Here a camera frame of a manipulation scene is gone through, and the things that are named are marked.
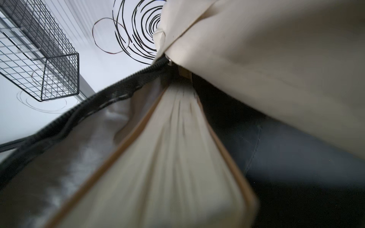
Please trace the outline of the brown black scroll book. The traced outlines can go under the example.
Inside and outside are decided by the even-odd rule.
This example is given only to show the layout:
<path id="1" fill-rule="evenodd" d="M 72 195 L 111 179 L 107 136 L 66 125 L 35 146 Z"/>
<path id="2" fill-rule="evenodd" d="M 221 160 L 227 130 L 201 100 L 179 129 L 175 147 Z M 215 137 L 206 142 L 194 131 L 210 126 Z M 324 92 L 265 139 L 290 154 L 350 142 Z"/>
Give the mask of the brown black scroll book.
<path id="1" fill-rule="evenodd" d="M 257 210 L 192 84 L 176 81 L 47 227 L 249 228 Z"/>

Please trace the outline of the cream canvas backpack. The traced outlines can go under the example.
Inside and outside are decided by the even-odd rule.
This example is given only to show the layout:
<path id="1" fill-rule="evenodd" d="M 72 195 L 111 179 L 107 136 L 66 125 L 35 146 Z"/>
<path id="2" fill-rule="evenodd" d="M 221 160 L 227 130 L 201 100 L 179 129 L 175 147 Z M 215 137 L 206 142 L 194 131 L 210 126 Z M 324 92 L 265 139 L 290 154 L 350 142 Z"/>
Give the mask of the cream canvas backpack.
<path id="1" fill-rule="evenodd" d="M 154 42 L 1 163 L 1 227 L 48 228 L 176 81 L 254 192 L 250 228 L 364 227 L 364 1 L 168 1 Z"/>

